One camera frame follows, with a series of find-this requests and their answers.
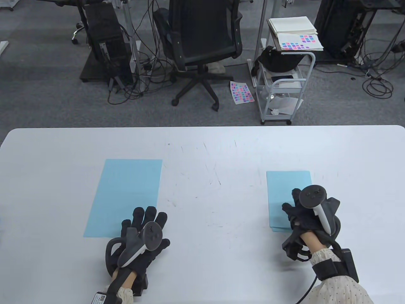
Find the office chair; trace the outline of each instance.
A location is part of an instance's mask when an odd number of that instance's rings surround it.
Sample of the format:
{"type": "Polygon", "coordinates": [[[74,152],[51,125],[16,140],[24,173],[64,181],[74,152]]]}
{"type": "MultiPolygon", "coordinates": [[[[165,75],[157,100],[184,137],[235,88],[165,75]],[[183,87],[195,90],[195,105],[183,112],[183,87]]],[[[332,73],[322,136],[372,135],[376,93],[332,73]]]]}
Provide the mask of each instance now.
{"type": "Polygon", "coordinates": [[[172,100],[172,106],[201,83],[215,100],[212,109],[218,111],[219,100],[208,80],[233,81],[233,77],[209,73],[205,65],[242,53],[238,5],[239,0],[170,0],[169,9],[153,12],[163,52],[177,67],[171,81],[177,77],[191,79],[172,100]],[[197,72],[186,71],[190,66],[197,66],[197,72]]]}
{"type": "MultiPolygon", "coordinates": [[[[53,2],[60,7],[65,6],[65,5],[77,6],[77,0],[38,0],[38,1],[53,2]]],[[[77,41],[76,35],[78,32],[81,32],[84,29],[85,29],[85,27],[83,25],[83,22],[80,21],[80,22],[76,23],[76,30],[73,33],[73,36],[71,38],[71,41],[73,44],[79,44],[79,42],[77,41]]]]}
{"type": "Polygon", "coordinates": [[[78,40],[77,40],[77,38],[76,38],[76,35],[77,35],[79,32],[81,32],[82,30],[84,30],[84,25],[83,25],[83,22],[80,21],[80,22],[76,23],[76,30],[75,30],[75,32],[73,33],[73,36],[72,36],[72,39],[71,39],[71,41],[72,41],[73,44],[79,44],[79,42],[78,42],[78,40]]]}

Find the sticker label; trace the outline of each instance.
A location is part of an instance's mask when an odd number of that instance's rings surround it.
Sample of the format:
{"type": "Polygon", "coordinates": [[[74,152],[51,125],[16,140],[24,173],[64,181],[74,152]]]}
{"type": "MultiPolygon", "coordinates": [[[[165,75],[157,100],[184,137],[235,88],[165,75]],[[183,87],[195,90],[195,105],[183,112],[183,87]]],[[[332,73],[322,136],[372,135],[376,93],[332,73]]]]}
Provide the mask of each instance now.
{"type": "Polygon", "coordinates": [[[105,297],[106,297],[105,294],[96,293],[93,298],[92,304],[104,304],[105,297]]]}

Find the smartphone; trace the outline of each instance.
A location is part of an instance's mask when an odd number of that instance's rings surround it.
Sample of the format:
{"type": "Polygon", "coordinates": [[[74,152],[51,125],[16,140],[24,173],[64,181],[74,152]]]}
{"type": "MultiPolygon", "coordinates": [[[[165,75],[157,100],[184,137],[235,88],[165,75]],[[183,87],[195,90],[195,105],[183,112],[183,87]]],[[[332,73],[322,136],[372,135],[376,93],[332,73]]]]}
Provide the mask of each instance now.
{"type": "Polygon", "coordinates": [[[285,75],[285,76],[272,76],[271,81],[275,82],[279,79],[294,79],[292,75],[285,75]]]}

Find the open notebook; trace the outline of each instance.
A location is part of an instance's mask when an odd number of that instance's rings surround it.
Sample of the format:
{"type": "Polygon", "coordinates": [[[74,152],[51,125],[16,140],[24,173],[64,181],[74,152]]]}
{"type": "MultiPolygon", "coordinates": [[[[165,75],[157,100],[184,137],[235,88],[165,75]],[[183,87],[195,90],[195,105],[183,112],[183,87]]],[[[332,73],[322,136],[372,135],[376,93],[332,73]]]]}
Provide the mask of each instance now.
{"type": "Polygon", "coordinates": [[[279,33],[285,34],[317,34],[315,27],[308,17],[271,18],[267,20],[270,28],[278,37],[279,33]]]}
{"type": "Polygon", "coordinates": [[[287,51],[323,51],[316,34],[284,34],[279,33],[280,47],[287,51]]]}

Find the light blue paper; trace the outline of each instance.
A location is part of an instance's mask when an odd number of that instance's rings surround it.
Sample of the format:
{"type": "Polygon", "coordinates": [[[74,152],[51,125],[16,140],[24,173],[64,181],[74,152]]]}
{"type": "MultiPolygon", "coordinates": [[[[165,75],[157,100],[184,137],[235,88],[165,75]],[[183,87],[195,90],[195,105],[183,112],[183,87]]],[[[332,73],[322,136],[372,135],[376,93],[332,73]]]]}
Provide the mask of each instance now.
{"type": "Polygon", "coordinates": [[[279,227],[272,227],[271,230],[273,232],[284,232],[284,233],[291,233],[291,228],[279,228],[279,227]]]}
{"type": "Polygon", "coordinates": [[[281,209],[283,203],[294,206],[291,191],[312,184],[309,171],[267,171],[267,197],[269,199],[270,227],[273,231],[290,228],[287,214],[281,209]]]}
{"type": "Polygon", "coordinates": [[[132,220],[136,207],[156,207],[161,172],[160,159],[107,159],[84,237],[119,237],[121,222],[132,220]]]}

